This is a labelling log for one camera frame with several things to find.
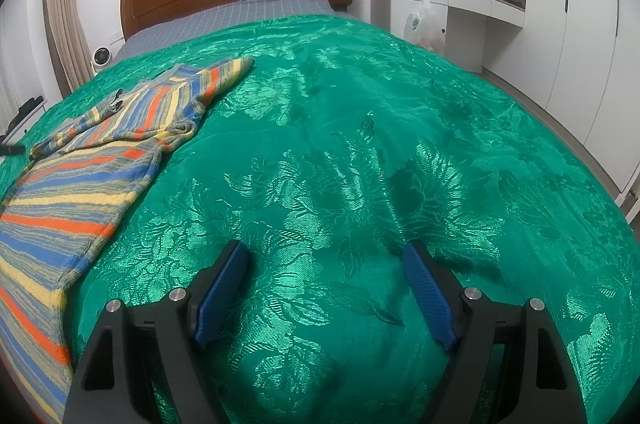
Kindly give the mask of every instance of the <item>beige curtain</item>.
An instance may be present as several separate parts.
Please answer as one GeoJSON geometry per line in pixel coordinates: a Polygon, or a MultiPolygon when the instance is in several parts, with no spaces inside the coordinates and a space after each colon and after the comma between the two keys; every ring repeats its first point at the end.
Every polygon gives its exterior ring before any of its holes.
{"type": "Polygon", "coordinates": [[[46,0],[47,15],[60,62],[71,90],[94,76],[91,54],[76,9],[76,0],[46,0]]]}

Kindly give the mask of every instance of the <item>green satin blanket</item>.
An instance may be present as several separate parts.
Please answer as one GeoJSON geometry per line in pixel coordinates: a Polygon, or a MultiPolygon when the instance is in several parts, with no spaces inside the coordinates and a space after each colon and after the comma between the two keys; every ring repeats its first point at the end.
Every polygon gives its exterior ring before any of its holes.
{"type": "Polygon", "coordinates": [[[640,374],[633,235],[549,130],[430,52],[337,17],[245,24],[103,71],[24,141],[178,62],[242,56],[254,69],[70,292],[75,358],[109,299],[158,300],[239,238],[255,259],[201,358],[232,421],[417,422],[447,362],[402,273],[420,238],[465,286],[545,301],[604,424],[640,374]]]}

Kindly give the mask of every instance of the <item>white wardrobe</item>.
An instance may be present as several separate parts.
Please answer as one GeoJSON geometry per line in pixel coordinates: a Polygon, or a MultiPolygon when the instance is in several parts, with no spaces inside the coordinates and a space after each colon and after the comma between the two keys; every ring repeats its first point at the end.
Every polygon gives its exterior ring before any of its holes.
{"type": "Polygon", "coordinates": [[[524,27],[490,21],[482,65],[555,117],[622,190],[640,162],[640,0],[527,0],[524,27]]]}

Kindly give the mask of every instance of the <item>floor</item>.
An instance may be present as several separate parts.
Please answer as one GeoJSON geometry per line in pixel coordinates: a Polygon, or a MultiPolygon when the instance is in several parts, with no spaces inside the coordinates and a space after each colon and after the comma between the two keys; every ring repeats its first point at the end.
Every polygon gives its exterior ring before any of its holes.
{"type": "MultiPolygon", "coordinates": [[[[620,194],[620,190],[615,185],[614,181],[611,180],[609,175],[607,175],[607,172],[604,171],[602,166],[600,166],[597,160],[594,159],[591,153],[589,153],[587,149],[580,142],[578,142],[578,140],[573,135],[571,135],[571,133],[569,133],[564,126],[562,126],[551,115],[549,115],[542,107],[540,107],[533,100],[529,99],[529,97],[524,95],[520,90],[518,90],[514,86],[511,86],[503,78],[496,76],[486,68],[482,69],[481,74],[476,75],[505,91],[507,94],[513,97],[513,99],[519,102],[525,110],[527,110],[531,115],[537,118],[537,120],[548,127],[551,131],[553,131],[556,136],[558,136],[558,138],[567,145],[567,147],[574,153],[574,155],[577,156],[578,159],[580,159],[584,163],[584,165],[587,166],[587,168],[589,168],[591,173],[593,173],[593,175],[600,181],[600,183],[604,186],[604,188],[612,198],[616,198],[620,194]]],[[[633,198],[629,198],[628,201],[622,204],[622,211],[626,213],[630,209],[630,205],[633,203],[633,201],[633,198]]],[[[631,229],[636,236],[636,240],[640,242],[640,216],[636,216],[636,219],[631,223],[631,229]]]]}

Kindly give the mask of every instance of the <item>striped sweater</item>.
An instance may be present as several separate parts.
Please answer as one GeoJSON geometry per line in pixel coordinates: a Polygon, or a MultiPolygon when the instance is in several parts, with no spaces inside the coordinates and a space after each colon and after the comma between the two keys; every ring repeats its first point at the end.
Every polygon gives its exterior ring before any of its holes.
{"type": "Polygon", "coordinates": [[[211,100],[253,63],[175,65],[114,92],[31,150],[0,207],[0,355],[45,422],[62,421],[73,375],[66,290],[149,186],[162,153],[193,137],[211,100]]]}

